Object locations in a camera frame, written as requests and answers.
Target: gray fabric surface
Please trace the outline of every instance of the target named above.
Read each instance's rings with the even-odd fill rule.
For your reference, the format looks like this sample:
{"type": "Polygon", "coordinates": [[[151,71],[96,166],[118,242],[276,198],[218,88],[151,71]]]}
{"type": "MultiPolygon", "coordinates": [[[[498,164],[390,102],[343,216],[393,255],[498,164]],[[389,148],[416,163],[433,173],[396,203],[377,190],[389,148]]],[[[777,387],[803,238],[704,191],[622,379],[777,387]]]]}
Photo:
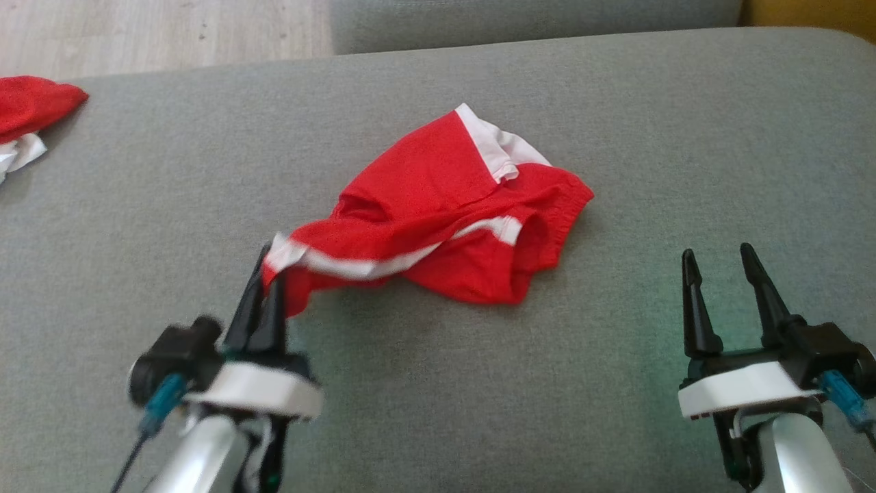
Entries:
{"type": "MultiPolygon", "coordinates": [[[[106,490],[138,354],[227,322],[263,241],[464,101],[597,197],[519,307],[402,281],[316,295],[293,325],[328,401],[284,491],[740,491],[678,410],[681,252],[728,348],[758,344],[742,241],[792,310],[876,347],[874,80],[852,36],[727,29],[78,81],[87,105],[0,187],[0,490],[106,490]]],[[[830,408],[827,433],[875,483],[830,408]]]]}
{"type": "Polygon", "coordinates": [[[335,53],[728,27],[740,0],[331,0],[335,53]]]}

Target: robotic arm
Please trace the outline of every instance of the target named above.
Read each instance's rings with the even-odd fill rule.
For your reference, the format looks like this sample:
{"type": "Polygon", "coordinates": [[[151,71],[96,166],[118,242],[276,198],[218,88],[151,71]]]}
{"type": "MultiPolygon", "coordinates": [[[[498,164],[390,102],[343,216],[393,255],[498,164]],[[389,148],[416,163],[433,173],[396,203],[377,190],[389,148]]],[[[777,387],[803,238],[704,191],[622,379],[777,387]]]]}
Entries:
{"type": "Polygon", "coordinates": [[[740,253],[763,335],[761,348],[730,352],[712,330],[694,253],[682,255],[684,353],[690,358],[678,392],[682,415],[712,417],[724,471],[746,491],[851,493],[821,430],[821,405],[837,404],[876,450],[874,420],[860,397],[876,395],[876,361],[836,325],[809,325],[792,315],[754,248],[743,243],[740,253]],[[760,420],[745,427],[751,418],[760,420]]]}
{"type": "Polygon", "coordinates": [[[139,446],[172,408],[187,413],[183,441],[148,493],[275,493],[288,426],[321,412],[322,390],[307,356],[286,351],[281,278],[265,297],[260,267],[268,249],[220,348],[221,326],[201,316],[189,327],[167,327],[131,367],[129,398],[146,410],[139,446]]]}

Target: white cloth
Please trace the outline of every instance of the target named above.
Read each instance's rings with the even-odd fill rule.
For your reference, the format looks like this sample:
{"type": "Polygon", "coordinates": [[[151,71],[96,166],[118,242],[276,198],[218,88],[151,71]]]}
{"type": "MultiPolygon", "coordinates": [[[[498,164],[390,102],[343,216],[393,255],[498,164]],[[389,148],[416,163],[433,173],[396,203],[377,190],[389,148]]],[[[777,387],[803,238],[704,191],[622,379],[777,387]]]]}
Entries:
{"type": "Polygon", "coordinates": [[[46,150],[46,144],[43,144],[36,133],[28,133],[18,140],[0,144],[0,183],[6,179],[7,173],[21,169],[43,155],[46,150]]]}

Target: light wood floor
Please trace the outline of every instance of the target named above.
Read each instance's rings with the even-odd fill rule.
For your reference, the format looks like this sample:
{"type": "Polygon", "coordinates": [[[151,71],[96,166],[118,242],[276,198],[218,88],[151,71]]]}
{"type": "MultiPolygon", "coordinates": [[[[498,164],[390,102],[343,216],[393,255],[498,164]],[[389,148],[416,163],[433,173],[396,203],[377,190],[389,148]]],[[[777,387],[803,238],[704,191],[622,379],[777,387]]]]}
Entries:
{"type": "Polygon", "coordinates": [[[331,55],[325,0],[0,0],[0,76],[70,79],[331,55]]]}

